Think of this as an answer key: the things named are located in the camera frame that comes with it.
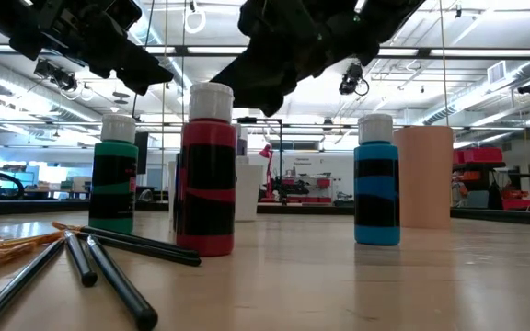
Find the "small red paint bottle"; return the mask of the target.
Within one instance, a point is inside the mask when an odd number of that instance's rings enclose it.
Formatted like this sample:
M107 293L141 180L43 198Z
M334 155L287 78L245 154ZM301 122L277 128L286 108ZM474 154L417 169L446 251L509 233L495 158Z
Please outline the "small red paint bottle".
M233 90L219 83L190 88L182 127L176 200L176 243L201 257L232 253L235 244L236 128Z

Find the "white plastic bin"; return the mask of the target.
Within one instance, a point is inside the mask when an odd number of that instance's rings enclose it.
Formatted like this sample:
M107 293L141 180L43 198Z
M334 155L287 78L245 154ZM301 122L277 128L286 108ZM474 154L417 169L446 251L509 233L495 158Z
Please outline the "white plastic bin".
M174 225L176 162L168 163L168 220ZM257 219L259 189L263 178L263 166L252 165L247 156L236 158L236 222L253 222Z

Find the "small light blue paint bottle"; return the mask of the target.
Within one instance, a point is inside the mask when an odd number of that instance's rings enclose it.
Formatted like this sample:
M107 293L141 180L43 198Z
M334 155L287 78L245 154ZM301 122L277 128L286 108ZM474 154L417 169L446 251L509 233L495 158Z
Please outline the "small light blue paint bottle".
M358 121L354 149L354 239L364 245L400 242L398 148L393 119L370 114Z

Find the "red desk lamp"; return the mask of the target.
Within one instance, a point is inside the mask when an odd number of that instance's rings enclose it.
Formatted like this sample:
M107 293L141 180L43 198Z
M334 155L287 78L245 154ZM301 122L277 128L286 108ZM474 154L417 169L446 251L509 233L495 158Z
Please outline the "red desk lamp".
M273 187L271 183L271 164L273 159L273 149L270 144L267 144L260 152L259 155L265 157L268 160L267 169L266 169L266 192L262 202L273 202Z

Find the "white air vent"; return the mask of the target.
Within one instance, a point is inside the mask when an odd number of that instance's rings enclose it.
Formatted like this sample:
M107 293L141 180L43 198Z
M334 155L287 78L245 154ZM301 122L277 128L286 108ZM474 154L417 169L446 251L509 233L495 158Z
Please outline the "white air vent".
M504 81L506 74L506 62L499 61L487 69L488 83L490 85L494 85L501 81Z

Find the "black monitor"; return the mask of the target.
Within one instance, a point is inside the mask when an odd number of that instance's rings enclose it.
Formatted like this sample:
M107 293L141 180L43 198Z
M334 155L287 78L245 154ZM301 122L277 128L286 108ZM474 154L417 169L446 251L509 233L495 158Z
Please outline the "black monitor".
M138 156L137 156L137 174L138 175L146 174L147 156L148 156L148 141L149 141L148 132L135 133L134 144L138 148Z

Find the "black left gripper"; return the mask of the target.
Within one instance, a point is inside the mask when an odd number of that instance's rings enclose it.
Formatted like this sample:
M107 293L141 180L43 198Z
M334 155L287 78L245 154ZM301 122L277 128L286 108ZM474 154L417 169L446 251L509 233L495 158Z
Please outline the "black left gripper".
M116 76L133 92L168 83L173 74L145 49L128 39L142 15L133 0L30 0L13 28L9 45L34 60L44 49Z

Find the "black stand frame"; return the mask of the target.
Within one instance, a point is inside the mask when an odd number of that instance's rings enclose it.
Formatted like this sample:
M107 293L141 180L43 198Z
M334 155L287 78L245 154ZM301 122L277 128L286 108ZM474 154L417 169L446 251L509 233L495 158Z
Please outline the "black stand frame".
M287 205L287 195L284 192L283 187L282 187L282 171L283 171L283 168L282 168L282 156L283 156L283 148L282 148L282 143L283 143L283 123L282 123L282 120L281 119L274 119L274 118L259 119L259 118L256 118L256 117L249 117L249 116L236 119L236 123L237 124L243 124L243 125L257 124L259 122L266 123L267 125L270 125L271 122L276 122L277 125L279 126L279 130L277 130L277 135L279 136L278 175L276 177L273 177L271 175L271 173L268 174L267 189L268 189L268 195L272 198L273 197L274 182L275 182L276 179L279 179L279 183L280 183L279 190L278 190L279 202L281 203L282 206L286 206Z

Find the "small green paint bottle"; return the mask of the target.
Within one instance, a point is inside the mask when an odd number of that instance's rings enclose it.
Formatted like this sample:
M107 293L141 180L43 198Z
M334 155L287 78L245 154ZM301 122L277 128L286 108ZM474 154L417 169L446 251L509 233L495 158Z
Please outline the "small green paint bottle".
M102 118L100 142L94 146L90 227L123 234L133 231L139 153L135 133L131 117L107 114Z

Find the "orange plastic cup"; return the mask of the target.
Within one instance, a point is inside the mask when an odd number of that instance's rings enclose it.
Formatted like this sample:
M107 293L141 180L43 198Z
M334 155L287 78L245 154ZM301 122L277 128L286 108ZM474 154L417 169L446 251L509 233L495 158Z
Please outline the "orange plastic cup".
M411 126L394 132L399 157L400 224L407 228L451 227L453 130Z

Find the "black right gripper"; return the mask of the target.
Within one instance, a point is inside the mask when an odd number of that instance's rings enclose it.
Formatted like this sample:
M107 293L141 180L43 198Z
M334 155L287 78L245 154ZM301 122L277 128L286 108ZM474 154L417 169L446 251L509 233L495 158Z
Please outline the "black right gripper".
M210 82L228 86L236 108L276 114L284 98L309 75L356 56L370 62L379 52L357 0L247 0L239 30L249 44Z

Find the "red storage bins on shelf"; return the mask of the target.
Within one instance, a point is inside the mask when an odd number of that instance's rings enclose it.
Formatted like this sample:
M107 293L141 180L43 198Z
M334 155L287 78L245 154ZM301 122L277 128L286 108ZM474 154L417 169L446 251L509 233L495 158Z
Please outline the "red storage bins on shelf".
M454 150L453 169L467 166L505 167L502 150L498 147L473 147Z

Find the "row of red parts bins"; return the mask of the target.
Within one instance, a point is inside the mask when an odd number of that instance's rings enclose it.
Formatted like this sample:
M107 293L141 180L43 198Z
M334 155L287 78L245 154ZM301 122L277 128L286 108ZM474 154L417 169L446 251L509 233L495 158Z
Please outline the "row of red parts bins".
M330 177L290 178L303 180L309 189L309 193L307 195L290 195L289 202L305 204L330 204L333 202L332 179Z

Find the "red storage bin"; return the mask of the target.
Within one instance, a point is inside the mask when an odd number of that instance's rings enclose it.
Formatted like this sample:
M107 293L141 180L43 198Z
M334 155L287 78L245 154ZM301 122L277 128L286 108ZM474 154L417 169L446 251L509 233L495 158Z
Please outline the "red storage bin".
M526 210L530 207L530 194L528 191L503 189L501 191L502 207L506 211Z

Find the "black paintbrush silver ferrule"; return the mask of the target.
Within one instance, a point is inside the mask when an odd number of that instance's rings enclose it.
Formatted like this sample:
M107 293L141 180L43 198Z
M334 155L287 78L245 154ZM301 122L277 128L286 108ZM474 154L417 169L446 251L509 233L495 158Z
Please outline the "black paintbrush silver ferrule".
M48 245L38 256L31 260L18 274L0 291L0 314L22 292L22 290L49 264L62 250L63 239Z
M97 273L91 268L85 251L77 237L70 231L63 233L69 254L75 263L79 279L83 286L92 287L98 280Z
M158 314L131 283L121 268L113 260L99 240L90 235L86 240L90 255L98 265L105 279L116 291L129 313L138 331L152 331L158 322Z
M98 242L102 245L107 245L110 247L118 248L120 250L125 250L144 256L156 257L182 265L198 267L202 263L202 261L198 257L184 256L183 254L172 252L163 248L128 243L96 234L92 234L92 237L94 239L97 239Z

